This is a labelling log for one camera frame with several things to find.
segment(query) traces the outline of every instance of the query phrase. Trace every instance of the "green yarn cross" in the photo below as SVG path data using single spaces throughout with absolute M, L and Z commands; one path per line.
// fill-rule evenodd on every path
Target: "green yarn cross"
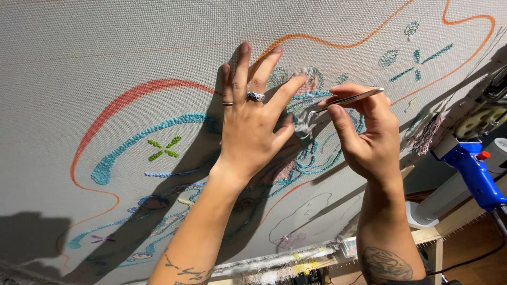
M 148 160 L 149 161 L 154 161 L 155 159 L 157 159 L 159 156 L 163 155 L 164 153 L 168 154 L 169 156 L 172 156 L 172 157 L 178 157 L 179 154 L 174 152 L 174 151 L 170 151 L 169 149 L 171 148 L 171 146 L 175 145 L 178 143 L 178 141 L 181 139 L 182 137 L 181 136 L 176 136 L 174 139 L 172 139 L 172 141 L 170 143 L 167 144 L 167 146 L 165 147 L 164 150 L 161 150 L 157 153 L 155 153 L 154 155 L 148 157 Z M 160 148 L 162 149 L 162 146 L 155 140 L 153 139 L 149 139 L 148 140 L 148 143 L 151 144 L 152 146 L 156 147 L 156 148 Z

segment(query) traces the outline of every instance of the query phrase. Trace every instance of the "canvas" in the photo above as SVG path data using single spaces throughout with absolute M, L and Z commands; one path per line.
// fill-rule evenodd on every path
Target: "canvas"
M 507 4 L 493 0 L 0 7 L 0 259 L 68 282 L 150 276 L 220 153 L 217 74 L 225 62 L 234 68 L 242 41 L 252 43 L 252 66 L 284 48 L 268 97 L 293 74 L 309 76 L 291 114 L 337 84 L 385 88 L 400 158 L 441 102 L 445 113 L 506 58 Z M 242 192 L 218 264 L 334 239 L 360 211 L 365 182 L 324 117 Z

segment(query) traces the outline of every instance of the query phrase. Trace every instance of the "forearm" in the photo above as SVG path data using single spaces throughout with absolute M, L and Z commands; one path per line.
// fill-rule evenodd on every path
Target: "forearm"
M 359 219 L 357 250 L 369 284 L 425 277 L 407 222 L 401 176 L 389 186 L 369 183 Z
M 241 185 L 210 177 L 162 254 L 149 285 L 206 284 Z

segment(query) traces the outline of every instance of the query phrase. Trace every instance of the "right hand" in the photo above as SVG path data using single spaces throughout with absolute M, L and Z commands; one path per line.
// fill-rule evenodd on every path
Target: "right hand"
M 330 89 L 335 96 L 319 103 L 364 93 L 373 87 L 346 83 Z M 357 134 L 348 113 L 339 105 L 331 105 L 328 113 L 333 120 L 345 160 L 350 168 L 368 182 L 383 188 L 399 183 L 400 133 L 398 119 L 389 110 L 391 100 L 384 92 L 347 105 L 365 116 L 366 132 Z

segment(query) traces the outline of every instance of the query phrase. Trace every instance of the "left hand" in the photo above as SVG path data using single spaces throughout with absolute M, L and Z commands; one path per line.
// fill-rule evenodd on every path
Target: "left hand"
M 234 78 L 231 67 L 227 63 L 222 65 L 222 102 L 233 104 L 224 106 L 222 150 L 209 175 L 210 178 L 222 177 L 228 184 L 234 183 L 242 190 L 294 133 L 291 115 L 286 117 L 276 133 L 273 133 L 273 129 L 291 97 L 306 82 L 306 76 L 290 79 L 266 104 L 253 101 L 246 98 L 250 43 L 243 42 L 239 50 Z M 262 59 L 250 82 L 250 91 L 264 94 L 268 79 L 282 52 L 282 47 L 277 46 Z

